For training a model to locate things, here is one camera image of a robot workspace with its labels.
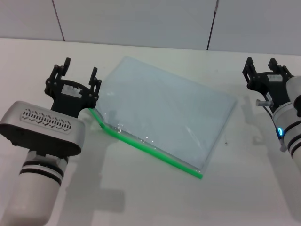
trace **black stripe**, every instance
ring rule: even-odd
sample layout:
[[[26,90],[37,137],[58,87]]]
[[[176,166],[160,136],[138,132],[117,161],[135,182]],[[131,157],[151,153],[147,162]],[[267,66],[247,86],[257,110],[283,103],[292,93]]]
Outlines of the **black stripe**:
[[[296,144],[296,146],[294,146],[291,149],[291,156],[293,157],[293,153],[297,150],[297,148],[299,148],[301,146],[301,142],[299,142],[298,144]]]
[[[283,131],[283,134],[285,135],[291,128],[293,128],[295,126],[298,126],[300,123],[301,123],[301,120],[292,123],[291,125],[289,125],[288,127],[286,127],[286,129]]]
[[[52,169],[52,170],[58,172],[59,174],[61,174],[62,177],[64,177],[64,172],[60,168],[58,168],[57,166],[48,164],[46,162],[42,162],[42,161],[26,161],[23,164],[23,166],[28,166],[28,165],[44,166],[44,167],[47,167],[49,169]]]
[[[55,180],[60,186],[62,184],[61,179],[58,178],[56,175],[53,175],[51,173],[48,173],[48,172],[40,170],[40,169],[22,169],[20,171],[20,174],[22,174],[22,173],[37,173],[37,174],[41,174],[41,175],[44,175],[46,177],[49,177],[49,178]]]
[[[301,134],[299,134],[299,135],[295,136],[293,139],[291,139],[291,141],[288,142],[288,144],[287,144],[287,149],[289,150],[290,147],[292,146],[292,144],[295,143],[300,138],[301,138]]]

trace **white wall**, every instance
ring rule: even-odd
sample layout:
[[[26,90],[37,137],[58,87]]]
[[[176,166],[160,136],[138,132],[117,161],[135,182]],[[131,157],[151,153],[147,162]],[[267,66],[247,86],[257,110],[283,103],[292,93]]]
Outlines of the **white wall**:
[[[301,55],[301,0],[220,0],[209,50]]]
[[[66,41],[206,49],[216,0],[55,0]]]
[[[63,40],[51,0],[0,0],[0,37]]]

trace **ziplock bag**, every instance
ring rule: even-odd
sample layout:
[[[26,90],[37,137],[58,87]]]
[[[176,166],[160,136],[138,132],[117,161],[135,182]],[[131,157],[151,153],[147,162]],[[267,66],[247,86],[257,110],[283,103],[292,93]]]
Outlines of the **ziplock bag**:
[[[235,98],[125,57],[102,83],[93,116],[112,136],[198,178]]]

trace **blue led light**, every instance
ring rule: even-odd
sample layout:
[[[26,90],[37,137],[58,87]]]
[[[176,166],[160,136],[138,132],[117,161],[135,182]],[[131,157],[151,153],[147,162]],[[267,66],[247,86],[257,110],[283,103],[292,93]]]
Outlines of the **blue led light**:
[[[283,135],[283,130],[282,130],[280,127],[278,128],[278,133],[279,133],[279,135],[281,135],[281,136]]]

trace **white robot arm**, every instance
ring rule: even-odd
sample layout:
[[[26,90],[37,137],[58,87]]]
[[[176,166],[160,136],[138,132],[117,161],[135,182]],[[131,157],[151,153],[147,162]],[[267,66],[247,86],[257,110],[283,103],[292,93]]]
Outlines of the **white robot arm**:
[[[256,105],[269,113],[280,150],[288,150],[301,172],[301,77],[292,76],[286,66],[278,65],[273,58],[268,66],[272,72],[257,73],[253,60],[247,59],[243,70],[247,88],[264,96],[265,101],[257,100]]]
[[[45,93],[54,103],[51,110],[15,102],[0,121],[0,134],[15,146],[29,149],[0,226],[43,226],[51,216],[69,156],[81,152],[85,124],[77,119],[84,108],[94,108],[101,80],[93,69],[89,89],[68,80],[70,64],[54,66]]]

